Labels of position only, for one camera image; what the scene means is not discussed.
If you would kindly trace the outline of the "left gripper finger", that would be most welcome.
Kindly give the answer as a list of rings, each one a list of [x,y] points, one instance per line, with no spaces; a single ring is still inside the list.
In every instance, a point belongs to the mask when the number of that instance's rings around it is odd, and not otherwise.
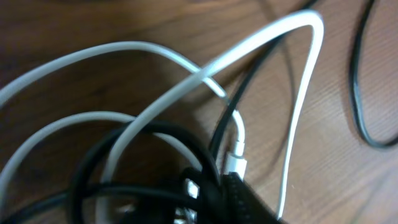
[[[283,224],[235,172],[222,176],[221,198],[217,206],[217,223]]]

